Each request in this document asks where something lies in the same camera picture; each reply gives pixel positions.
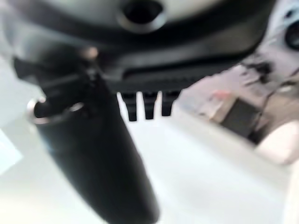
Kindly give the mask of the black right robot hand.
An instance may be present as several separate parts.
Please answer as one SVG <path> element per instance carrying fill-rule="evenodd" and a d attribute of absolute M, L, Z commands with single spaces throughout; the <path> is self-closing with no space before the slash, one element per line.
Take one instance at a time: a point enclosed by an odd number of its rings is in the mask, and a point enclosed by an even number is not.
<path fill-rule="evenodd" d="M 28 116 L 69 183 L 110 224 L 155 224 L 159 205 L 121 117 L 181 91 L 260 45 L 273 0 L 3 0 L 1 54 L 45 100 Z"/>

